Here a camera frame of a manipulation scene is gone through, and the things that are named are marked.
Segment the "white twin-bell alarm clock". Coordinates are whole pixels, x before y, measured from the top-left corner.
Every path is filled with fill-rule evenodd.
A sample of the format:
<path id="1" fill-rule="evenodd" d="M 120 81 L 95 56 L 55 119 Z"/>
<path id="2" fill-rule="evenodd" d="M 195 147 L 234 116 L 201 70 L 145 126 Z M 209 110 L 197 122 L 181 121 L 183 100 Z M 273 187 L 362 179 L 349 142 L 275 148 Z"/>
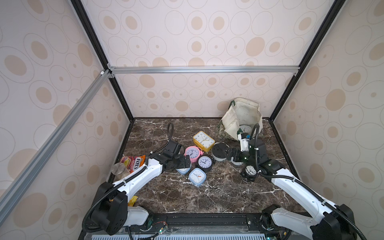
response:
<path id="1" fill-rule="evenodd" d="M 248 125 L 240 125 L 240 128 L 239 128 L 239 131 L 240 131 L 240 134 L 246 134 L 246 135 L 250 135 L 252 133 L 252 128 Z"/>

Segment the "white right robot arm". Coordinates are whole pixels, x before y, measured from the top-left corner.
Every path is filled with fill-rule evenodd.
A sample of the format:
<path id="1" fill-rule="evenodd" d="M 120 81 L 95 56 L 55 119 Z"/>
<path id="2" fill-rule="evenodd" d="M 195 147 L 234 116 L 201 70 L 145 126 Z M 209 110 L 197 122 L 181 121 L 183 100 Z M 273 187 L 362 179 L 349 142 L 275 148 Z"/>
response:
<path id="1" fill-rule="evenodd" d="M 271 231 L 285 228 L 310 240 L 364 240 L 366 237 L 356 226 L 353 211 L 346 205 L 337 205 L 327 200 L 295 177 L 279 161 L 268 157 L 266 146 L 258 138 L 259 124 L 243 131 L 238 124 L 228 130 L 237 138 L 240 149 L 232 148 L 228 160 L 245 165 L 241 176 L 246 182 L 263 177 L 279 187 L 299 203 L 308 216 L 293 213 L 272 204 L 262 211 L 261 226 Z"/>

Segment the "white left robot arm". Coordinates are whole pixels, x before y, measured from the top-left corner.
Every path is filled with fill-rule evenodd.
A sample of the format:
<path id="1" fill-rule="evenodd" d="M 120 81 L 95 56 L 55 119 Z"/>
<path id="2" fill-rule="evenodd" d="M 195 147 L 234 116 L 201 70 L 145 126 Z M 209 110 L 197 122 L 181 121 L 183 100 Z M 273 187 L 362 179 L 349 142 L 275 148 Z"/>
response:
<path id="1" fill-rule="evenodd" d="M 152 152 L 136 171 L 112 184 L 102 183 L 90 209 L 82 221 L 86 233 L 104 231 L 110 236 L 121 228 L 146 223 L 149 212 L 142 207 L 129 207 L 129 200 L 152 179 L 164 172 L 191 166 L 189 157 L 181 153 L 181 144 L 172 140 L 174 125 L 167 126 L 167 143 Z"/>

